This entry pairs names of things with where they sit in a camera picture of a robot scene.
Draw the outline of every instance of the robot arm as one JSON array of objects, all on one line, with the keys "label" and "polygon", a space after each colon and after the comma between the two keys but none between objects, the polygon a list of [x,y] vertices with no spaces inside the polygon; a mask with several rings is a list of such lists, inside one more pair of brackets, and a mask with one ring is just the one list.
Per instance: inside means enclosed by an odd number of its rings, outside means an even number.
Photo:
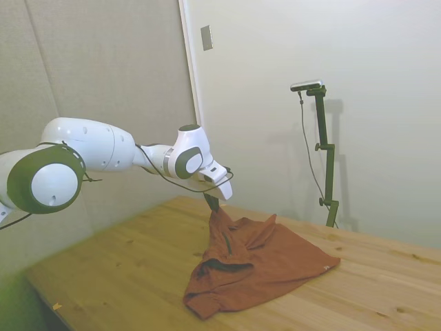
[{"label": "robot arm", "polygon": [[30,150],[0,154],[0,222],[13,210],[49,214],[68,207],[78,196],[86,169],[124,171],[140,166],[152,174],[181,181],[227,200],[232,187],[227,169],[209,150],[204,130],[183,126],[173,146],[136,145],[132,135],[86,119],[58,118]]}]

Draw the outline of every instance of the cable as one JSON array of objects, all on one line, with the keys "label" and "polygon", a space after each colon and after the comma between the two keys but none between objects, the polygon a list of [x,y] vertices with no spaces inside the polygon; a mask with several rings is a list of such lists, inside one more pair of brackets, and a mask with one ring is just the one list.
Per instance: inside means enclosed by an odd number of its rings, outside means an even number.
[{"label": "cable", "polygon": [[0,227],[0,230],[9,228],[10,226],[12,226],[14,224],[17,224],[18,222],[21,222],[22,220],[27,219],[30,215],[32,215],[32,214],[27,214],[26,216],[23,216],[20,219],[17,219],[16,221],[13,221],[13,222],[11,222],[9,224],[6,224],[5,226]]},{"label": "cable", "polygon": [[81,155],[76,150],[74,150],[72,147],[70,147],[64,140],[62,140],[61,143],[50,143],[50,142],[44,141],[42,143],[39,143],[37,145],[37,147],[40,145],[63,146],[64,148],[66,148],[67,150],[72,152],[74,155],[76,155],[78,157],[78,159],[80,160],[81,164],[84,165],[84,175],[86,176],[87,179],[83,179],[83,181],[88,181],[90,183],[95,182],[95,181],[102,181],[102,179],[92,179],[89,177],[89,175],[85,171],[85,162],[84,162],[83,158],[81,157]]},{"label": "cable", "polygon": [[186,190],[188,190],[188,191],[190,191],[190,192],[194,192],[194,193],[205,193],[205,192],[208,192],[208,191],[214,190],[215,188],[218,188],[219,186],[221,186],[221,185],[227,183],[228,181],[231,181],[231,180],[233,179],[233,177],[234,177],[234,173],[233,173],[229,168],[227,168],[227,173],[229,173],[229,174],[231,175],[230,178],[228,178],[228,179],[224,180],[222,183],[220,183],[220,184],[218,184],[218,185],[216,185],[216,186],[214,186],[214,187],[212,187],[212,188],[208,188],[208,189],[206,189],[206,190],[202,190],[202,191],[200,191],[200,190],[193,190],[193,189],[191,189],[191,188],[187,188],[187,187],[185,187],[184,185],[181,185],[181,184],[175,183],[174,181],[170,181],[168,178],[166,178],[163,174],[161,174],[161,172],[159,171],[159,169],[153,164],[152,160],[150,160],[149,156],[148,156],[147,153],[142,149],[141,145],[138,145],[137,143],[136,143],[135,145],[136,145],[137,148],[139,148],[139,149],[141,150],[141,152],[144,154],[144,156],[147,158],[147,160],[148,160],[149,163],[152,165],[152,167],[156,170],[156,172],[159,174],[159,176],[161,176],[165,181],[168,181],[169,183],[172,183],[172,184],[174,184],[174,185],[176,185],[176,186],[179,186],[180,188],[185,188]]},{"label": "cable", "polygon": [[[320,191],[320,195],[322,196],[322,199],[325,200],[325,196],[323,195],[322,188],[320,187],[320,184],[317,181],[316,173],[314,172],[314,169],[312,168],[312,162],[311,162],[311,153],[309,152],[309,144],[308,139],[306,138],[306,132],[305,132],[305,120],[304,120],[304,111],[303,111],[303,99],[302,99],[302,92],[298,91],[298,96],[300,97],[300,107],[302,108],[302,131],[303,131],[303,137],[305,138],[305,144],[306,144],[306,151],[308,152],[308,161],[309,161],[309,167],[311,168],[312,177],[314,177],[314,181],[316,182],[316,185],[318,187],[318,190]],[[334,222],[336,227],[339,229],[337,221]]]}]

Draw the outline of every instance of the wooden table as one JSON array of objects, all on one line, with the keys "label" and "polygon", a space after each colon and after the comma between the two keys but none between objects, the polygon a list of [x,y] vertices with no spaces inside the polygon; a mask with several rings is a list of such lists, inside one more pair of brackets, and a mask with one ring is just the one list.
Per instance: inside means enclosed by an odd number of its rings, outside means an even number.
[{"label": "wooden table", "polygon": [[204,201],[179,197],[46,259],[28,278],[72,330],[441,330],[441,251],[283,217],[341,265],[279,299],[200,321],[181,300],[208,218]]}]

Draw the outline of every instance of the crumpled fabric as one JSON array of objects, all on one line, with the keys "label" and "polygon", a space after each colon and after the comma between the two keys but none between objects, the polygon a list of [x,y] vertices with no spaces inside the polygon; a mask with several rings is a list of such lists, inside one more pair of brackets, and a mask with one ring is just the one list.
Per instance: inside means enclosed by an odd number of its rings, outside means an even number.
[{"label": "crumpled fabric", "polygon": [[183,298],[201,319],[244,310],[291,292],[340,263],[282,224],[232,221],[219,209],[209,220],[209,247]]}]

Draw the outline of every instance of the light switch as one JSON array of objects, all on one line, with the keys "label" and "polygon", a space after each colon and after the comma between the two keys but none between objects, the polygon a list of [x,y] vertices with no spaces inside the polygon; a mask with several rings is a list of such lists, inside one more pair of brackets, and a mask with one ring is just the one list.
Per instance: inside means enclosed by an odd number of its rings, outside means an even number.
[{"label": "light switch", "polygon": [[201,28],[202,45],[204,50],[211,50],[213,48],[212,29],[210,26]]}]

